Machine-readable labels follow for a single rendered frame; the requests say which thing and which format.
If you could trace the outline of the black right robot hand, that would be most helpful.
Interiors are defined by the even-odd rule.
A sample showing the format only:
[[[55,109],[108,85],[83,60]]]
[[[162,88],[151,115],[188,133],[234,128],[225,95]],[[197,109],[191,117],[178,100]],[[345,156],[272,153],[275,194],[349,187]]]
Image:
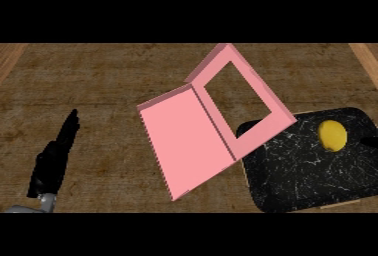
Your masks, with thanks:
[[[378,137],[365,137],[365,138],[361,139],[361,143],[365,146],[370,146],[370,147],[378,149]]]

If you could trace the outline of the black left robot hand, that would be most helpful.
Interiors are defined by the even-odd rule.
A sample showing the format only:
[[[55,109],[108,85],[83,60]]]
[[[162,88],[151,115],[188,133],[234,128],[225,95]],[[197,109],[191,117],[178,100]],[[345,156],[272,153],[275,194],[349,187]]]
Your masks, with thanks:
[[[69,154],[79,129],[77,110],[73,110],[57,139],[49,142],[45,150],[36,157],[36,167],[27,193],[29,198],[38,198],[46,193],[58,194],[66,176]]]

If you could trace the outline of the yellow lemon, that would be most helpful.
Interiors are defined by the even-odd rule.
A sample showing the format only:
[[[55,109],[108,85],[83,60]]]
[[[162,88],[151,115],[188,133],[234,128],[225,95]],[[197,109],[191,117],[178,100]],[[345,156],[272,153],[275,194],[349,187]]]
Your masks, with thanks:
[[[343,124],[336,120],[326,120],[318,129],[318,137],[323,147],[339,152],[348,144],[348,130]]]

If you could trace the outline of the black marble tray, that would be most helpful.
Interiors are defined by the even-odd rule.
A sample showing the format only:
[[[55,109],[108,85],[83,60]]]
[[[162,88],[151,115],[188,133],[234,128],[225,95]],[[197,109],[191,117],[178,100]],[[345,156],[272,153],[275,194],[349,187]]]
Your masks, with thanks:
[[[250,193],[266,213],[290,212],[378,195],[378,138],[368,114],[346,107],[296,116],[297,122],[244,158]],[[345,148],[321,144],[320,125],[334,120],[348,131]]]

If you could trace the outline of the pink cardboard box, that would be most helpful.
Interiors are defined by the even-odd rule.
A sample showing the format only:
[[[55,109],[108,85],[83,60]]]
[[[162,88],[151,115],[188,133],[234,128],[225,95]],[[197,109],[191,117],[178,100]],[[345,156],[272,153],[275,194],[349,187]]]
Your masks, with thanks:
[[[240,136],[232,132],[206,86],[234,65],[271,114]],[[179,199],[235,164],[296,122],[244,56],[221,43],[187,78],[187,84],[138,106],[170,197]]]

